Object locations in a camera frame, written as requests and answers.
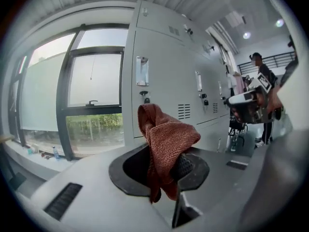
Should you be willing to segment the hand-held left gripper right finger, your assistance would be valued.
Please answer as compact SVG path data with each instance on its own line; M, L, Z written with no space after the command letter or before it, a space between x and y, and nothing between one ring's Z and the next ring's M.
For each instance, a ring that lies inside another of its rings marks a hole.
M177 228L192 221L202 212L189 204L184 192L198 189L207 176L210 168L200 157L193 154L181 154L170 174L177 184L177 200L175 204L172 228Z

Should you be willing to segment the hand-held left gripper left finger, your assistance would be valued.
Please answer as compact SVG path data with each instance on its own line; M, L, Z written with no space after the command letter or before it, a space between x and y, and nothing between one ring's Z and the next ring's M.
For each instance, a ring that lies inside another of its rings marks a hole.
M109 177L113 184L130 196L150 197L147 174L150 165L150 149L143 144L115 158L109 165Z

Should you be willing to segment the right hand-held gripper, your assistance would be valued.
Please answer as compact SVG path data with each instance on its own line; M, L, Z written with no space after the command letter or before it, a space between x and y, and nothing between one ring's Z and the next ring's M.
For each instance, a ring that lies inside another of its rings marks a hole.
M250 83L241 94L227 99L231 110L236 110L242 123L264 124L273 121L267 111L268 94L276 84L276 76L271 75L268 80L262 73L250 79Z

